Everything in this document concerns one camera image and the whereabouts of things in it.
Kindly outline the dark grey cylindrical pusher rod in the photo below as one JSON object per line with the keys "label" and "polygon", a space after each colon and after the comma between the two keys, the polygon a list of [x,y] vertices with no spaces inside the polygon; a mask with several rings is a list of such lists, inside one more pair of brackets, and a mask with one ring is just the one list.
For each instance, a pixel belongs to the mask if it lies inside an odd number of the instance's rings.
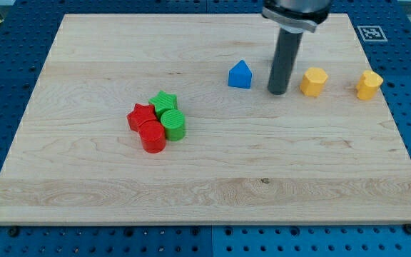
{"label": "dark grey cylindrical pusher rod", "polygon": [[302,36],[280,28],[267,87],[271,94],[287,91]]}

